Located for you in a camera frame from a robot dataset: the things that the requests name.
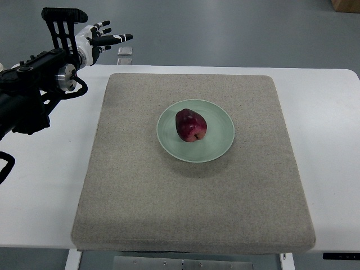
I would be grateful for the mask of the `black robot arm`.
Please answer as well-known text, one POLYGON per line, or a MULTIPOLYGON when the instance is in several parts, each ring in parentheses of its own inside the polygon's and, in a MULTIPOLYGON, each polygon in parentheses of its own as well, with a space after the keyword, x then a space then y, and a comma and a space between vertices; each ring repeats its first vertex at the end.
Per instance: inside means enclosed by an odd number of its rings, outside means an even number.
POLYGON ((77 8, 42 10, 54 48, 18 67, 1 72, 1 136, 8 132, 32 135, 50 127, 50 113, 62 100, 88 91, 77 76, 81 63, 74 26, 85 23, 87 14, 77 8))

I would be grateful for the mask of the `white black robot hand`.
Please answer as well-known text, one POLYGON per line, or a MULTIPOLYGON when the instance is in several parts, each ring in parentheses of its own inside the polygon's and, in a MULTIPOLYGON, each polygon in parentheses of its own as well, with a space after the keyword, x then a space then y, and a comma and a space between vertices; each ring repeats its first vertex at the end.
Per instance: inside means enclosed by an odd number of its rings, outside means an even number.
POLYGON ((110 23, 106 20, 88 25, 75 36, 80 69, 94 65, 100 54, 111 46, 133 39, 132 34, 113 34, 110 23))

